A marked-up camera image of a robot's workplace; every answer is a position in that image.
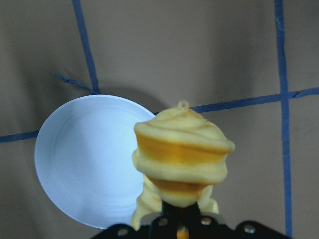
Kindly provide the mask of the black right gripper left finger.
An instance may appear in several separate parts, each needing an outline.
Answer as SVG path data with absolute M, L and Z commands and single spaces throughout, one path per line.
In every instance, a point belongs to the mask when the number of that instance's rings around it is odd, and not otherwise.
M 140 226 L 138 230 L 127 224 L 114 224 L 99 232 L 91 239 L 148 239 L 150 226 Z

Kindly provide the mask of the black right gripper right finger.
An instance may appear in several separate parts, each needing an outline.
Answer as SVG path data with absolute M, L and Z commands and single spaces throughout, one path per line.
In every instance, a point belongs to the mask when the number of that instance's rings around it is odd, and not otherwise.
M 257 221 L 243 221 L 231 229 L 224 224 L 226 239 L 289 239 L 289 236 L 282 234 Z

